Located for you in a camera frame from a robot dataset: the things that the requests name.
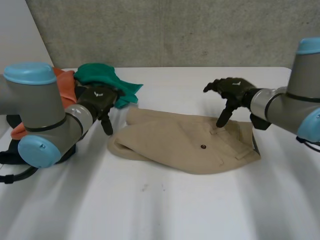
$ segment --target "green cloth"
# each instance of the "green cloth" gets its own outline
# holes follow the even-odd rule
[[[136,92],[143,86],[143,84],[134,84],[120,80],[115,73],[115,68],[103,63],[83,64],[73,76],[82,85],[101,86],[106,84],[122,90],[125,96],[120,96],[116,101],[114,106],[117,109],[121,109],[129,103],[136,104],[138,102]]]

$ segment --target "khaki pants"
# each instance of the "khaki pants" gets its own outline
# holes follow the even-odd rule
[[[131,160],[155,161],[192,174],[215,174],[260,159],[253,150],[252,124],[131,107],[128,126],[114,134],[108,149]]]

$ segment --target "blue joint cap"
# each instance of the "blue joint cap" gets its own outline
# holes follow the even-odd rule
[[[27,164],[36,168],[48,168],[62,157],[52,142],[37,135],[23,137],[18,144],[18,152]]]
[[[296,54],[318,54],[320,53],[320,37],[304,38],[300,41]]]
[[[46,85],[57,78],[53,68],[45,62],[22,62],[4,69],[3,76],[10,82],[24,85]]]
[[[311,112],[301,123],[296,135],[311,143],[320,142],[320,108]]]

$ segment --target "robotic hand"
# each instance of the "robotic hand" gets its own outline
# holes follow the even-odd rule
[[[298,46],[287,87],[256,88],[243,78],[231,77],[209,83],[205,93],[213,90],[227,99],[216,126],[223,127],[234,110],[246,107],[256,129],[275,124],[297,135],[300,143],[320,142],[319,66],[320,37],[305,38]]]
[[[77,104],[89,110],[93,122],[100,120],[105,134],[110,136],[114,133],[109,118],[110,109],[114,106],[118,98],[124,95],[122,90],[115,89],[112,86],[95,86],[84,91],[78,99]],[[70,109],[73,114],[77,112],[76,106],[74,105],[69,107],[67,112],[70,111]]]

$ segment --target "black cable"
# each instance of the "black cable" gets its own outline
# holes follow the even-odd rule
[[[33,175],[37,170],[38,170],[38,168],[31,166],[27,170],[25,170],[17,175],[12,174],[12,175],[0,176],[0,183],[12,184],[14,182],[24,180],[24,179],[30,177],[31,175]]]
[[[319,150],[319,149],[315,148],[314,146],[311,146],[311,145],[310,145],[310,144],[308,144],[306,141],[305,141],[305,142],[303,142],[303,144],[304,144],[304,145],[306,145],[308,148],[310,148],[310,149],[312,149],[312,150],[314,150],[314,151],[316,151],[316,152],[320,153],[320,150]]]

